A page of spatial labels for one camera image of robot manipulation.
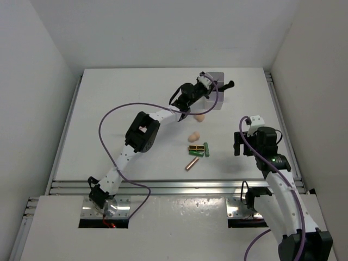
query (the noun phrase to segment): white wall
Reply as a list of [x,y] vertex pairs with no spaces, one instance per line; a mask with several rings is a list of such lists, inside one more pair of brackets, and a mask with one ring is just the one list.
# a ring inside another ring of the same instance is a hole
[[29,0],[0,0],[0,260],[45,192],[76,81]]
[[31,0],[74,73],[270,67],[299,0]]
[[303,0],[272,67],[302,174],[348,260],[348,1]]

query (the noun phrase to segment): black cable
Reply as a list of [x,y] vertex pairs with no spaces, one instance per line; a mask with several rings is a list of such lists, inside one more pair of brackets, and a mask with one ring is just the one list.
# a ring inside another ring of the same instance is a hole
[[279,140],[277,141],[277,145],[279,144],[279,142],[281,142],[282,141],[282,139],[283,139],[283,133],[279,130],[279,129],[276,129],[276,132],[279,132],[280,134],[281,134],[281,137],[279,138]]
[[249,190],[249,185],[247,181],[243,181],[241,184],[241,190],[240,190],[240,202],[244,205],[246,205],[246,203],[243,202],[243,189],[244,189],[244,183],[246,185],[246,188]]

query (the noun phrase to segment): green battery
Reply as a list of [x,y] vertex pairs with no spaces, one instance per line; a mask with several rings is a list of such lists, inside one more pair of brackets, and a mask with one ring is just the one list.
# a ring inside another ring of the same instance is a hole
[[198,156],[198,157],[203,157],[204,156],[204,153],[201,153],[201,152],[198,152],[198,151],[189,151],[189,154],[193,155],[193,156]]
[[204,153],[205,153],[206,157],[210,156],[210,154],[209,154],[209,148],[208,148],[208,143],[205,142],[205,143],[203,143],[203,145],[204,145]]

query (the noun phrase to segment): copper cylinder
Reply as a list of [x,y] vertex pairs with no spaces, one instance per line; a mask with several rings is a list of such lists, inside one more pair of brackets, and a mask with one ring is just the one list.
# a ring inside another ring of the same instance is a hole
[[189,171],[189,170],[196,164],[196,162],[199,161],[199,159],[200,159],[199,157],[194,158],[194,159],[185,167],[186,171]]

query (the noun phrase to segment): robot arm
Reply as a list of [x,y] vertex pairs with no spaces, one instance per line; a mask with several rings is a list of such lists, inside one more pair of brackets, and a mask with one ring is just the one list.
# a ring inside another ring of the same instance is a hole
[[[152,147],[160,125],[182,121],[187,117],[187,113],[190,112],[192,104],[203,96],[209,97],[213,91],[214,84],[208,78],[211,79],[211,76],[199,76],[195,85],[185,83],[180,86],[170,98],[168,110],[160,110],[150,114],[143,111],[138,113],[126,133],[125,146],[116,160],[117,167],[111,168],[100,181],[93,177],[88,179],[88,184],[91,188],[89,197],[96,206],[103,209],[106,200],[117,193],[122,182],[119,172],[126,168],[136,154],[139,152],[145,153]],[[219,91],[225,91],[233,86],[233,81],[230,81],[219,88]],[[172,102],[180,91],[181,95]]]
[[[256,166],[261,170],[265,180],[273,190],[268,188],[250,188],[246,193],[247,207],[262,214],[267,225],[278,242],[278,253],[281,261],[293,261],[301,242],[302,224],[299,207],[301,206],[306,228],[306,241],[300,261],[327,261],[332,247],[332,238],[328,231],[322,232],[309,215],[299,192],[295,186],[291,167],[285,156],[278,154],[276,130],[264,127],[264,120],[259,116],[251,116],[246,121],[248,132],[234,133],[234,155],[240,154],[240,145],[244,145],[243,154],[255,156]],[[274,167],[280,170],[283,177],[269,167],[244,142],[246,140],[254,150]],[[294,193],[299,202],[294,200]]]

